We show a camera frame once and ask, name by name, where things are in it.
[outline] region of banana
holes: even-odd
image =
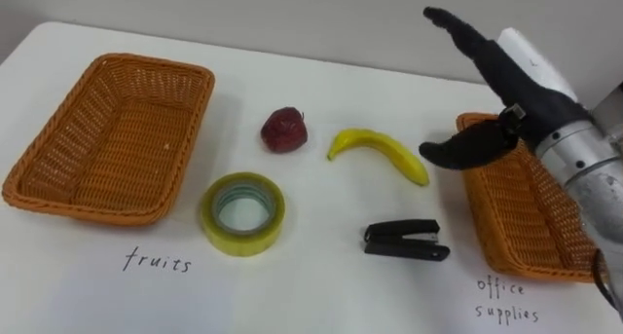
[[[341,130],[333,139],[333,144],[327,153],[327,159],[333,161],[343,151],[361,146],[370,147],[383,153],[412,182],[421,186],[428,185],[428,172],[420,160],[399,141],[377,131]]]

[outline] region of apple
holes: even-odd
[[[273,153],[287,153],[308,141],[303,114],[294,107],[276,110],[262,126],[262,140]]]

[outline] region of orange wicker basket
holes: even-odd
[[[100,56],[15,164],[4,200],[114,225],[156,221],[175,201],[213,87],[199,66]]]
[[[462,130],[494,115],[463,114]],[[463,172],[478,240],[497,272],[592,282],[595,246],[578,207],[523,143],[503,159]]]

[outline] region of robotic arm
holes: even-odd
[[[621,153],[598,130],[588,111],[574,101],[572,91],[543,87],[546,80],[536,82],[534,74],[531,78],[525,71],[530,64],[520,62],[524,66],[520,67],[499,43],[487,40],[451,13],[438,8],[426,8],[423,13],[450,33],[505,108],[497,120],[471,126],[443,143],[423,143],[420,154],[439,167],[463,170],[501,158],[523,139],[580,206],[582,226],[607,265],[612,305],[623,319]]]

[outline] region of white table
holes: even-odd
[[[87,65],[109,52],[190,62],[216,74],[177,205],[155,226],[120,229],[2,203],[0,332],[623,329],[594,285],[494,274],[477,245],[458,173],[425,163],[431,184],[421,188],[370,150],[345,153],[333,163],[324,159],[333,135],[346,127],[389,133],[414,151],[423,140],[445,138],[459,113],[500,109],[493,93],[479,85],[50,22],[0,66],[0,176]],[[258,130],[282,106],[304,111],[310,140],[277,156],[263,149]],[[288,205],[277,243],[249,259],[215,250],[197,222],[197,204],[209,184],[240,170],[269,176]],[[403,218],[436,219],[450,257],[434,263],[363,253],[365,226]],[[123,272],[125,255],[136,246],[139,253],[177,257],[192,267],[186,274],[142,266]],[[499,299],[478,287],[488,276],[505,285]],[[524,294],[512,294],[519,286]],[[513,312],[508,321],[506,311]],[[518,315],[525,312],[528,318]]]

